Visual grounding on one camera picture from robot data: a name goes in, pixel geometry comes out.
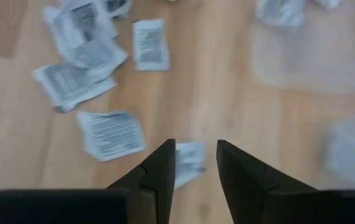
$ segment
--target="wooden floor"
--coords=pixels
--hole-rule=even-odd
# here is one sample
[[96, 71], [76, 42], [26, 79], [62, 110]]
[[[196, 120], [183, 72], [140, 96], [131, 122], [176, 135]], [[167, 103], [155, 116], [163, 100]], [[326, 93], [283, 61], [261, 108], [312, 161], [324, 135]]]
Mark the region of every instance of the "wooden floor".
[[[317, 95], [262, 86], [249, 64], [252, 1], [135, 0], [120, 20], [121, 45], [132, 52], [131, 21], [165, 19], [172, 69], [136, 72], [132, 59], [118, 86], [67, 114], [56, 112], [33, 69], [60, 57], [42, 22], [57, 0], [0, 0], [0, 189], [105, 187], [167, 138], [208, 146], [206, 174], [176, 190], [171, 223], [231, 223], [216, 167], [226, 139], [318, 188], [323, 133], [355, 113], [355, 96]], [[142, 122], [145, 152], [100, 163], [82, 149], [79, 110], [127, 109]]]

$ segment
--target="black plastic object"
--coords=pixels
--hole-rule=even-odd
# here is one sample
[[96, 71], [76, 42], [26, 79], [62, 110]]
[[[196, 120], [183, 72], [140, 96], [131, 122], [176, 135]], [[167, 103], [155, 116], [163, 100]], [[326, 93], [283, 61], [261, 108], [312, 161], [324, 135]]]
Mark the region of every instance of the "black plastic object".
[[217, 161], [235, 224], [355, 223], [355, 190], [316, 190], [223, 140]]
[[168, 224], [175, 148], [167, 140], [104, 190], [0, 191], [0, 223]]

